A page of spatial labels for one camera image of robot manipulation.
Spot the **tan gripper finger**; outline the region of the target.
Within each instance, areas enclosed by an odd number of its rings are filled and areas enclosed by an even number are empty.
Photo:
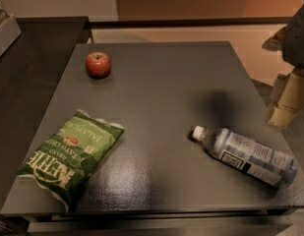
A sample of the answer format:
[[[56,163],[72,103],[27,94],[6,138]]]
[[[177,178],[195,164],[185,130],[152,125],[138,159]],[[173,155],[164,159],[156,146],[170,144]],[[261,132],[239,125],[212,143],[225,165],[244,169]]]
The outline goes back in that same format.
[[[274,81],[268,105],[267,123],[287,127],[304,108],[304,69],[295,67],[288,75],[279,74]]]
[[[286,27],[278,30],[274,35],[268,38],[262,45],[263,49],[268,51],[280,51],[282,49],[282,41],[285,36]]]

